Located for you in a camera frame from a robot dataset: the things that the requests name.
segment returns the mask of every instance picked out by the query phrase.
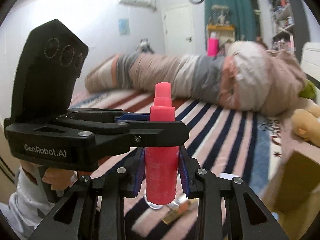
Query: hand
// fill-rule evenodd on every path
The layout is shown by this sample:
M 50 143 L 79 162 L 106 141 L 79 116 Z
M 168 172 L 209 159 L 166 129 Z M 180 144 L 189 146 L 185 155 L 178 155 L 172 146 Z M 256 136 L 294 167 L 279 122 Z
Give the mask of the hand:
M 20 162 L 23 169 L 29 172 L 34 177 L 35 169 L 41 166 L 22 160 L 20 160 Z M 42 178 L 42 181 L 51 184 L 51 190 L 64 190 L 70 186 L 71 178 L 74 174 L 74 171 L 47 168 Z

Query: window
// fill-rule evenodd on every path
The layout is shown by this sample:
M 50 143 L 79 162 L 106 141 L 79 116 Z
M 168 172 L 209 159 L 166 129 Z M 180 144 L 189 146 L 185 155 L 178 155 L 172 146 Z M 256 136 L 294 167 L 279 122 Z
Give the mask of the window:
M 258 0 L 251 0 L 251 4 L 254 11 L 254 20 L 256 23 L 256 36 L 261 37 L 261 10 Z

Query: air conditioner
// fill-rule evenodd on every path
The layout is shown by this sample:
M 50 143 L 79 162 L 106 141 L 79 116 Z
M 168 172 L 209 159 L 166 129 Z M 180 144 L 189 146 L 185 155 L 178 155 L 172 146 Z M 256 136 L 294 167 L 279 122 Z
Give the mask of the air conditioner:
M 134 5 L 139 7 L 151 8 L 153 11 L 157 10 L 155 0 L 119 0 L 120 4 Z

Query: cardboard box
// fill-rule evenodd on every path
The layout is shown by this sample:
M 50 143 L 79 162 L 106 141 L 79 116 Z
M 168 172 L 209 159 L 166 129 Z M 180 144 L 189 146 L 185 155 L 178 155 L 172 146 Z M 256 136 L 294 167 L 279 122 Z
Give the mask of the cardboard box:
M 265 189 L 262 201 L 279 214 L 279 223 L 291 240 L 301 239 L 320 212 L 319 185 L 320 155 L 295 151 Z

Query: green plush toy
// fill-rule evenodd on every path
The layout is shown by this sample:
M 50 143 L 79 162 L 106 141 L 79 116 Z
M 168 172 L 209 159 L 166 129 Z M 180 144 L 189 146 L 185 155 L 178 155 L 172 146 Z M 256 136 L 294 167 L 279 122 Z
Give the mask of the green plush toy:
M 306 86 L 299 94 L 299 97 L 308 98 L 311 100 L 316 99 L 316 86 L 310 80 L 306 79 Z

